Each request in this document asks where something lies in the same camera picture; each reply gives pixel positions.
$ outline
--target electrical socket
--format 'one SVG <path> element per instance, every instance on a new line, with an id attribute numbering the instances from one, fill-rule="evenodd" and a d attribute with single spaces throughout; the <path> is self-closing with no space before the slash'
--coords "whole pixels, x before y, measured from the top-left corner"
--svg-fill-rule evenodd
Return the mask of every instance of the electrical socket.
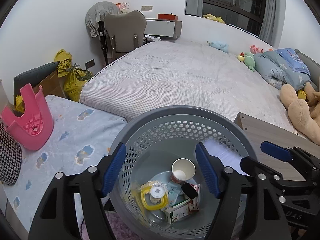
<path id="1" fill-rule="evenodd" d="M 88 62 L 85 64 L 85 69 L 88 69 L 88 68 L 93 67 L 93 66 L 94 66 L 94 59 L 88 61 Z"/>
<path id="2" fill-rule="evenodd" d="M 153 6 L 141 6 L 141 11 L 142 12 L 152 12 L 152 7 Z"/>

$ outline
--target silver bolt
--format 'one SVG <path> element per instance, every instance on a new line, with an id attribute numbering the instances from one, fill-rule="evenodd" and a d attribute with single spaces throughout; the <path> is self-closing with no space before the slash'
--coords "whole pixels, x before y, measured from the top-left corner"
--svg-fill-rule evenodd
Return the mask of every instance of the silver bolt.
<path id="1" fill-rule="evenodd" d="M 96 172 L 96 170 L 97 170 L 97 167 L 96 167 L 96 166 L 90 166 L 90 167 L 88 168 L 88 171 L 89 171 L 90 173 L 94 173 L 94 172 Z"/>
<path id="2" fill-rule="evenodd" d="M 280 196 L 280 197 L 279 197 L 279 201 L 280 201 L 281 203 L 285 203 L 285 200 L 286 200 L 285 197 L 283 197 L 283 196 Z"/>
<path id="3" fill-rule="evenodd" d="M 266 179 L 266 176 L 262 173 L 259 173 L 258 174 L 258 178 L 261 179 L 261 180 L 265 180 Z"/>
<path id="4" fill-rule="evenodd" d="M 58 172 L 55 177 L 56 177 L 56 179 L 61 179 L 63 177 L 63 173 Z"/>
<path id="5" fill-rule="evenodd" d="M 225 167 L 225 168 L 224 168 L 224 171 L 225 171 L 226 173 L 231 174 L 231 173 L 233 173 L 233 168 L 231 168 L 231 167 Z"/>

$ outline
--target yellow box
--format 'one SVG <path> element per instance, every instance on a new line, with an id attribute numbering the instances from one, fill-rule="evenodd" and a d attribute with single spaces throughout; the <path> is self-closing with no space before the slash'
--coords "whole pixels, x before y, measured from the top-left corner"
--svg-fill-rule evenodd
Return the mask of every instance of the yellow box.
<path id="1" fill-rule="evenodd" d="M 306 100 L 307 94 L 303 90 L 298 91 L 298 98 Z"/>

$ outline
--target blue plush toy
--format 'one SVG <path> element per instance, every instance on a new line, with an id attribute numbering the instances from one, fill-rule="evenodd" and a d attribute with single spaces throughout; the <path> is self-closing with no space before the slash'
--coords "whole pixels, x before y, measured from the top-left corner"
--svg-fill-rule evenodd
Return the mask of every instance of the blue plush toy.
<path id="1" fill-rule="evenodd" d="M 215 48 L 215 49 L 220 49 L 220 50 L 222 50 L 223 52 L 225 52 L 225 53 L 228 53 L 228 44 L 227 43 L 223 43 L 223 42 L 221 42 L 221 41 L 213 41 L 213 42 L 211 42 L 211 43 L 209 43 L 208 41 L 207 41 L 207 43 L 209 44 L 209 46 L 210 47 L 213 47 L 213 48 Z"/>

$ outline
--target green plush toy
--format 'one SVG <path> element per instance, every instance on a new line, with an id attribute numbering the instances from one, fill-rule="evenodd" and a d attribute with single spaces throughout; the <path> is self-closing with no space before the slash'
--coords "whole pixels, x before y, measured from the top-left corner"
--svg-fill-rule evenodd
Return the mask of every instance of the green plush toy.
<path id="1" fill-rule="evenodd" d="M 253 53 L 251 52 L 244 53 L 244 63 L 250 70 L 256 71 L 254 69 L 256 66 L 256 63 L 254 62 L 254 59 L 253 59 Z"/>

